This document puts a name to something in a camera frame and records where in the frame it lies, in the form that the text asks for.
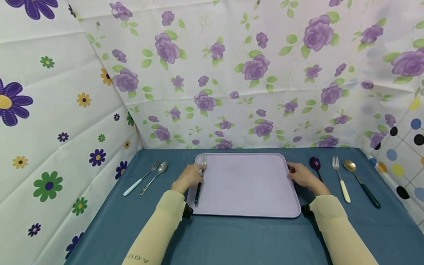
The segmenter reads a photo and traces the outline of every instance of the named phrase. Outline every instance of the spoon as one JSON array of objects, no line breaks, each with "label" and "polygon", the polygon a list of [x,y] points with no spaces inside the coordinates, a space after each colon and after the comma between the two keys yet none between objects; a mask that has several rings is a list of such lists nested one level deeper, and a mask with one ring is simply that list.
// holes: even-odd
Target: spoon
[{"label": "spoon", "polygon": [[321,174],[318,171],[321,168],[321,162],[319,161],[318,157],[311,157],[311,159],[309,159],[309,165],[312,167],[313,170],[317,172],[319,180],[323,182]]},{"label": "spoon", "polygon": [[147,188],[149,188],[150,184],[152,184],[153,180],[155,180],[155,178],[159,176],[160,174],[164,173],[167,168],[168,168],[168,163],[166,161],[160,164],[158,174],[152,180],[150,180],[149,183],[147,183],[147,185],[138,193],[138,196],[143,195],[144,192],[147,190]]},{"label": "spoon", "polygon": [[377,201],[377,199],[374,197],[374,195],[372,194],[372,192],[369,190],[369,188],[362,183],[362,181],[358,178],[358,176],[355,174],[355,170],[356,170],[356,165],[354,162],[350,161],[350,160],[345,160],[343,162],[343,166],[345,169],[347,169],[348,171],[352,172],[355,175],[355,178],[358,180],[359,184],[361,185],[361,188],[364,190],[365,194],[368,196],[368,199],[370,199],[370,201],[372,202],[372,204],[377,208],[380,209],[381,205],[380,203]]}]

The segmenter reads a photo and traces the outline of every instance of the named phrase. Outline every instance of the purple spoon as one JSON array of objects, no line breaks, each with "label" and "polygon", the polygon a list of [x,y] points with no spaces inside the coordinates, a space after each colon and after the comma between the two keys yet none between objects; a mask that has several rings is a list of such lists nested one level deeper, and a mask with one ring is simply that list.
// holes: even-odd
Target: purple spoon
[{"label": "purple spoon", "polygon": [[319,161],[319,159],[315,156],[311,157],[311,159],[309,159],[309,165],[312,167],[313,170],[317,172],[319,180],[323,182],[321,174],[318,171],[321,168],[321,162]]}]

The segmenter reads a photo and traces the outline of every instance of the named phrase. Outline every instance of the fork with white handle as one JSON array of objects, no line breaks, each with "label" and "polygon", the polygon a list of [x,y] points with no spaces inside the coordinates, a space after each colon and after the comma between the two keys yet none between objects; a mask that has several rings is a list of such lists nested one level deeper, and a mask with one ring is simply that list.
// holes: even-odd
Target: fork with white handle
[{"label": "fork with white handle", "polygon": [[339,175],[340,187],[342,188],[343,197],[345,198],[345,201],[347,203],[350,203],[349,193],[347,192],[346,185],[344,181],[342,180],[342,177],[340,176],[340,172],[339,172],[340,165],[339,165],[338,156],[333,156],[333,168],[337,171],[337,174]]}]

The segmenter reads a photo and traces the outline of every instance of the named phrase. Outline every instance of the purple tray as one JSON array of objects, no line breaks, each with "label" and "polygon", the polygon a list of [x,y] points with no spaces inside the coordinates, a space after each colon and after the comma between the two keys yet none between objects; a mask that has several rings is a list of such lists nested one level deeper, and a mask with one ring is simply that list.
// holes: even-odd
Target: purple tray
[{"label": "purple tray", "polygon": [[207,153],[208,168],[194,205],[197,186],[187,203],[196,215],[298,217],[301,209],[286,159],[279,153]]}]

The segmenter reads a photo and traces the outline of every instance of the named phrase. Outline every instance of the sleeve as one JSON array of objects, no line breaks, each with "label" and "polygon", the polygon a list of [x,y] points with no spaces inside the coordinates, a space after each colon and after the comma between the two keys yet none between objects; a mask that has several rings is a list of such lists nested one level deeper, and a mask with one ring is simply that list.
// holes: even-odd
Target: sleeve
[{"label": "sleeve", "polygon": [[160,265],[182,219],[185,201],[179,192],[166,191],[128,251],[122,265]]},{"label": "sleeve", "polygon": [[317,196],[310,204],[334,265],[378,265],[350,224],[337,197]]}]

